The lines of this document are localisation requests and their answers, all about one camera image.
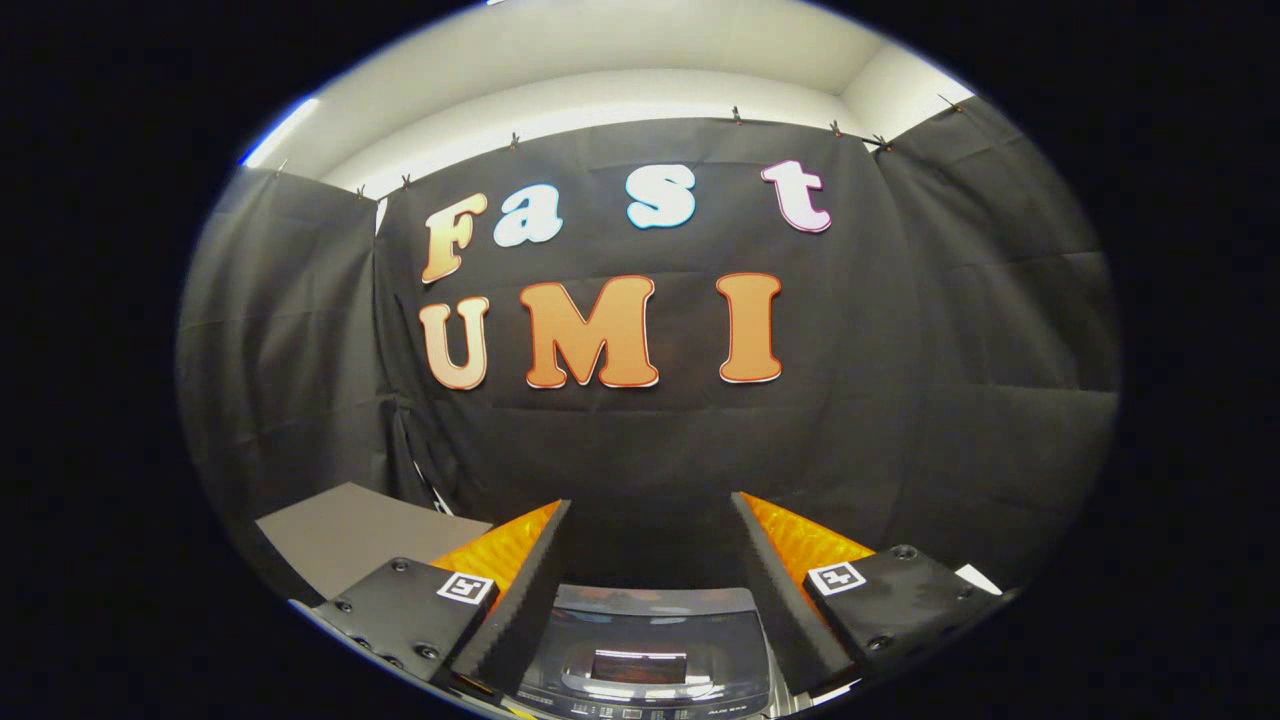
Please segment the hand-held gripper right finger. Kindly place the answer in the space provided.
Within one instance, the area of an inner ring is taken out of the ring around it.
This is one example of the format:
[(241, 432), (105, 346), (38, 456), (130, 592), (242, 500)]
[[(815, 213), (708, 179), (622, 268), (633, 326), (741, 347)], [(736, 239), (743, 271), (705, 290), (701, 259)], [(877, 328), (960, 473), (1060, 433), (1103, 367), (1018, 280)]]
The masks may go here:
[(746, 587), (791, 691), (882, 685), (1004, 606), (972, 568), (874, 551), (780, 505), (730, 496)]

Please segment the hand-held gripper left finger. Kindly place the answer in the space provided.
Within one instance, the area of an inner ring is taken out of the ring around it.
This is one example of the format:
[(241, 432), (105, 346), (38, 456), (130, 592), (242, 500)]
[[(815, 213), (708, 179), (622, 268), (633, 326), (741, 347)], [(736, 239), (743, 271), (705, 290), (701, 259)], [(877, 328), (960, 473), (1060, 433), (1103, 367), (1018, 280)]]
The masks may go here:
[(557, 500), (434, 562), (393, 557), (310, 610), (361, 657), (453, 702), (498, 703), (532, 661), (562, 577)]

